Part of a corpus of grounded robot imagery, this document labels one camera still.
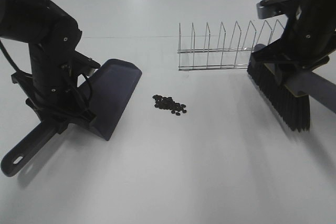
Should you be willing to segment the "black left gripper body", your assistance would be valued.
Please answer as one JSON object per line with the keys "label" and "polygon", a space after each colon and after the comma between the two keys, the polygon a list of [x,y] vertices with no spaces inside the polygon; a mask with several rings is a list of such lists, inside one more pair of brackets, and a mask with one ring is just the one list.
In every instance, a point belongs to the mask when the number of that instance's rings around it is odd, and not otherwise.
{"label": "black left gripper body", "polygon": [[89,84],[83,74],[71,76],[72,52],[65,58],[52,58],[41,49],[29,50],[31,72],[12,74],[12,82],[18,84],[27,95],[26,103],[41,120],[50,114],[57,119],[84,119],[89,114],[93,94],[84,94],[79,87]]}

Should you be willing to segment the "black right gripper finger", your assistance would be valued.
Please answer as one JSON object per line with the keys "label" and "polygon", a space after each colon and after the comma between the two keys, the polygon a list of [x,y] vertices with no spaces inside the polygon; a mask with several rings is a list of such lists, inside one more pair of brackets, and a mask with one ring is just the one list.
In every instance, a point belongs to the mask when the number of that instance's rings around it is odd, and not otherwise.
{"label": "black right gripper finger", "polygon": [[275,82],[278,86],[283,85],[287,79],[297,72],[297,64],[277,63],[275,64]]}

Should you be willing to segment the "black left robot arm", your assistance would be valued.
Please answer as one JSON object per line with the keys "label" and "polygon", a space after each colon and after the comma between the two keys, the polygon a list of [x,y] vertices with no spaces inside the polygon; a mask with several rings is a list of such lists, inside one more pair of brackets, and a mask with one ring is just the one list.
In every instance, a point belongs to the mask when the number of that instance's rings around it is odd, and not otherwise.
{"label": "black left robot arm", "polygon": [[14,65],[12,81],[39,119],[59,128],[91,127],[96,119],[89,108],[92,92],[84,94],[77,83],[100,65],[76,50],[81,36],[77,21],[51,0],[1,0],[1,37],[29,49],[31,72]]}

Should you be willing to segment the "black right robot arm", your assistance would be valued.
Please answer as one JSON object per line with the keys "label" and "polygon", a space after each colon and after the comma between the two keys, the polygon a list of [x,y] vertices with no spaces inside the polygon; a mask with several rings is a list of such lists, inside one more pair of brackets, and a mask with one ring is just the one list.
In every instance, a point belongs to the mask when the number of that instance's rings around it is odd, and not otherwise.
{"label": "black right robot arm", "polygon": [[335,51],[335,0],[262,0],[260,19],[286,15],[279,39],[252,54],[252,63],[271,63],[275,82],[301,69],[314,69],[328,62]]}

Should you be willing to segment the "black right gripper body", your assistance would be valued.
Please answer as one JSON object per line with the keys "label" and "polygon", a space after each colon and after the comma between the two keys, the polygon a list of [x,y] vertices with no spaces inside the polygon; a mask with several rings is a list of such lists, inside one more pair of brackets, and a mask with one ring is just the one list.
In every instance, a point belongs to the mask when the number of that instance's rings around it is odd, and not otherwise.
{"label": "black right gripper body", "polygon": [[329,33],[283,34],[269,45],[257,44],[250,55],[250,69],[258,71],[267,64],[313,70],[329,62]]}

